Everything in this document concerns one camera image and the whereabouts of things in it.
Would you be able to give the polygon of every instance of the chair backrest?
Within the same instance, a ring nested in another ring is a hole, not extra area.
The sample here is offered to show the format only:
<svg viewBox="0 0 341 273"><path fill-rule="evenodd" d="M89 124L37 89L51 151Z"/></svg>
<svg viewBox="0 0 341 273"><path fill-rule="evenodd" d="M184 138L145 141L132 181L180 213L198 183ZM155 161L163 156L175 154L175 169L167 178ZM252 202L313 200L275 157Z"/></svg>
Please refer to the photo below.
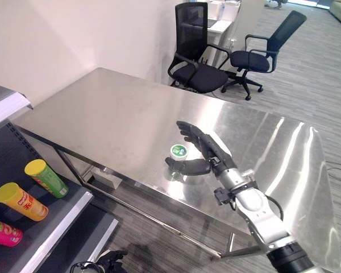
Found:
<svg viewBox="0 0 341 273"><path fill-rule="evenodd" d="M303 14L293 10L280 24L279 28L268 39L267 50L279 51L283 44L307 19Z"/></svg>
<svg viewBox="0 0 341 273"><path fill-rule="evenodd" d="M177 53L198 61L207 47L207 3L176 6Z"/></svg>

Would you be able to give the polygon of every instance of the green chip can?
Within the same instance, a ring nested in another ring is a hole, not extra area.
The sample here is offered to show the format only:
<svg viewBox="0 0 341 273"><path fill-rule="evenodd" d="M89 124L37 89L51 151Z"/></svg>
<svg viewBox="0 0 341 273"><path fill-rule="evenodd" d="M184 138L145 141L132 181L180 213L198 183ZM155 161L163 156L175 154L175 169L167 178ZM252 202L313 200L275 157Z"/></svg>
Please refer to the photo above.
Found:
<svg viewBox="0 0 341 273"><path fill-rule="evenodd" d="M62 198L68 193L67 185L43 159L30 161L24 172L57 198Z"/></svg>

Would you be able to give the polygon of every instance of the pink chip can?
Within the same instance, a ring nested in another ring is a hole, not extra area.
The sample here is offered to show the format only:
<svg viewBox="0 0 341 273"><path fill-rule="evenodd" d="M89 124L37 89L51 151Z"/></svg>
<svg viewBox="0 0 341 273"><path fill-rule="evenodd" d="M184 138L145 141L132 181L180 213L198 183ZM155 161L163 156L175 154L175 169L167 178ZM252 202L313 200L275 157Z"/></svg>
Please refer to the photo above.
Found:
<svg viewBox="0 0 341 273"><path fill-rule="evenodd" d="M23 232L3 222L0 222L0 245L16 246L23 238Z"/></svg>

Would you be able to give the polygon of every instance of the robotic arm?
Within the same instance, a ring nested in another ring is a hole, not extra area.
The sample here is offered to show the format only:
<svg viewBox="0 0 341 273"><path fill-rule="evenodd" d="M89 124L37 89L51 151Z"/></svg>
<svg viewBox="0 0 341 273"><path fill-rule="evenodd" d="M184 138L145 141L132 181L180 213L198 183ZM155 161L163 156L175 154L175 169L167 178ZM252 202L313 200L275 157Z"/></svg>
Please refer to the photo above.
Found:
<svg viewBox="0 0 341 273"><path fill-rule="evenodd" d="M177 162L166 158L169 167L184 175L201 175L212 170L224 186L214 191L219 204L235 202L236 211L246 221L255 241L279 273L322 273L322 269L313 265L302 247L285 230L283 222L273 213L267 197L257 189L252 172L242 175L231 155L196 126L183 121L177 121L177 125L185 141L192 142L205 159Z"/></svg>

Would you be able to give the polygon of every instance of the stainless steel table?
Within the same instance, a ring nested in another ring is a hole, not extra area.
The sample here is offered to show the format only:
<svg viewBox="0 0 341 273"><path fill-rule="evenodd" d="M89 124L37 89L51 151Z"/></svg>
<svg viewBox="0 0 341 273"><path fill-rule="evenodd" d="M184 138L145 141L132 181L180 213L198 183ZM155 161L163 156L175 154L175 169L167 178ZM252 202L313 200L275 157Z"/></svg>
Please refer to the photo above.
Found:
<svg viewBox="0 0 341 273"><path fill-rule="evenodd" d="M165 157L185 143L182 120L214 131L241 171L279 201L286 227L322 267L339 272L341 257L330 184L316 129L215 98L98 68L15 121L61 151L154 189L249 234L229 206L218 206L212 174L170 181ZM189 157L201 157L189 147Z"/></svg>

